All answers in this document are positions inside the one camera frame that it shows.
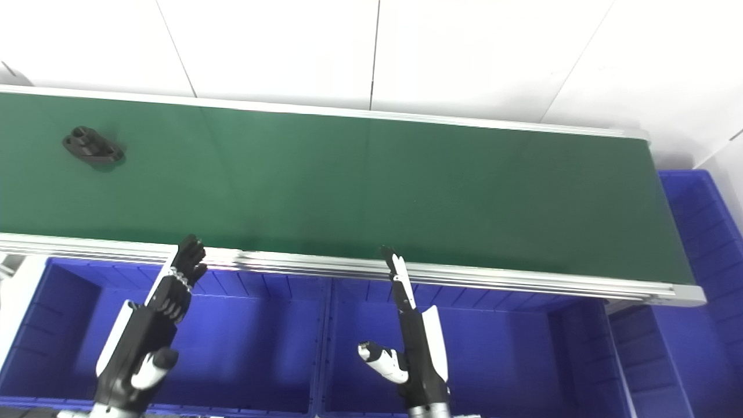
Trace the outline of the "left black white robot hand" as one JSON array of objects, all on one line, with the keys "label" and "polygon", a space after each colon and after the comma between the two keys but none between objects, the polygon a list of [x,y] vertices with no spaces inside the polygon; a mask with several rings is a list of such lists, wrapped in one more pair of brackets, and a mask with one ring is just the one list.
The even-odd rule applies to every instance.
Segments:
[{"label": "left black white robot hand", "polygon": [[177,365],[178,325],[207,272],[204,244],[187,235],[160,270],[143,304],[126,300],[96,363],[91,417],[141,417]]}]

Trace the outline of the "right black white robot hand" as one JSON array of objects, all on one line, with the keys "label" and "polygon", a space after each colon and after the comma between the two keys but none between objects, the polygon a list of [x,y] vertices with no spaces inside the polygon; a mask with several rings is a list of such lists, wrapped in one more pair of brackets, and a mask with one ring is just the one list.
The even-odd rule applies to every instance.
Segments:
[{"label": "right black white robot hand", "polygon": [[396,385],[409,417],[451,417],[448,355],[438,307],[419,309],[403,257],[387,246],[380,252],[389,270],[404,349],[368,340],[358,344],[358,355]]}]

